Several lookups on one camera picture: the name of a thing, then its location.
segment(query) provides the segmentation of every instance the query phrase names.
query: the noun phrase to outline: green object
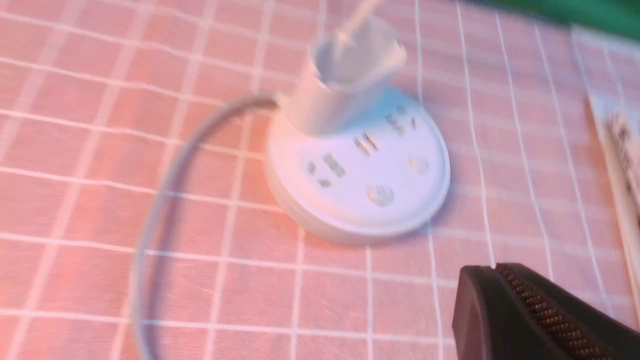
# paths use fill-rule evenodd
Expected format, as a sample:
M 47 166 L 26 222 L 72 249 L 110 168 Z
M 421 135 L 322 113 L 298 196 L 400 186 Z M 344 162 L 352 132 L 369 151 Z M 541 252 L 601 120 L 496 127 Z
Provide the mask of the green object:
M 474 0 L 640 41 L 638 0 Z

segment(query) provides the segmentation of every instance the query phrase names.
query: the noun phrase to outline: outlet hole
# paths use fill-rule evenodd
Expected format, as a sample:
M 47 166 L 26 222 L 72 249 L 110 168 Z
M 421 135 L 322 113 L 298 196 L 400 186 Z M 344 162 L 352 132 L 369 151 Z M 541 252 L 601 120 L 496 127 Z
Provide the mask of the outlet hole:
M 377 151 L 378 150 L 378 146 L 376 145 L 376 142 L 373 140 L 373 138 L 371 138 L 371 136 L 369 136 L 369 134 L 364 133 L 362 134 L 362 136 L 364 137 L 364 140 L 367 140 L 367 142 L 369 143 L 369 145 L 371 145 L 371 147 Z
M 356 144 L 358 149 L 360 149 L 360 151 L 362 151 L 363 154 L 365 154 L 366 156 L 371 155 L 371 154 L 369 154 L 369 150 L 367 149 L 367 147 L 360 141 L 360 139 L 354 138 L 353 139 L 353 143 Z

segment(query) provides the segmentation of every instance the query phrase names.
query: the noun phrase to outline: pink grid tablecloth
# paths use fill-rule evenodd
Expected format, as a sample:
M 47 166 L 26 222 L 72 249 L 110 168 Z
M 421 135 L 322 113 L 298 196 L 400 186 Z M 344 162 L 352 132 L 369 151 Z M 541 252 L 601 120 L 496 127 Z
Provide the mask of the pink grid tablecloth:
M 135 358 L 128 271 L 164 169 L 225 101 L 291 89 L 353 4 L 0 1 L 0 356 Z M 231 120 L 150 255 L 163 359 L 454 359 L 458 270 L 496 261 L 637 327 L 583 103 L 586 83 L 640 101 L 637 59 L 453 1 L 380 15 L 408 49 L 394 83 L 449 146 L 433 226 L 374 249 L 305 234 L 262 175 L 269 113 Z

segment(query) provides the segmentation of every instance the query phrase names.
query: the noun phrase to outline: white cable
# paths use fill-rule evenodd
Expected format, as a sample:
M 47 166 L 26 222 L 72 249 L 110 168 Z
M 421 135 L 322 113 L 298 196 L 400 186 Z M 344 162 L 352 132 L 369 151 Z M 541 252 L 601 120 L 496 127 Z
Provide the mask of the white cable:
M 142 229 L 142 234 L 140 235 L 140 238 L 138 238 L 134 262 L 131 267 L 131 323 L 133 327 L 136 350 L 141 360 L 153 360 L 157 358 L 154 357 L 154 350 L 150 345 L 148 334 L 144 324 L 142 309 L 142 291 L 144 288 L 143 271 L 145 268 L 145 253 L 158 227 L 160 216 L 162 214 L 162 210 L 164 209 L 167 193 L 173 190 L 173 187 L 179 180 L 180 175 L 182 175 L 183 170 L 189 163 L 191 155 L 197 149 L 198 144 L 207 135 L 209 135 L 209 133 L 213 131 L 214 128 L 222 122 L 222 120 L 228 119 L 232 115 L 249 108 L 258 106 L 277 106 L 276 99 L 277 94 L 256 94 L 238 99 L 226 105 L 200 126 L 200 128 L 184 144 L 184 147 L 178 154 L 178 157 L 172 163 L 171 167 L 167 170 L 166 175 L 163 179 L 162 186 L 157 193 L 156 199 L 153 206 L 151 207 L 145 226 Z

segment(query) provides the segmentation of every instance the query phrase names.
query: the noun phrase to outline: white power strip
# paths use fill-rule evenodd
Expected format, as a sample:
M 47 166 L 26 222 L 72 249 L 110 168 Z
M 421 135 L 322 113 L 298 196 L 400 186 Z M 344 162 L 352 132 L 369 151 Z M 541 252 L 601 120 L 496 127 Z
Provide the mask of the white power strip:
M 393 88 L 329 135 L 306 135 L 280 113 L 269 129 L 264 166 L 273 195 L 293 220 L 352 245 L 424 225 L 442 205 L 451 178 L 436 124 Z

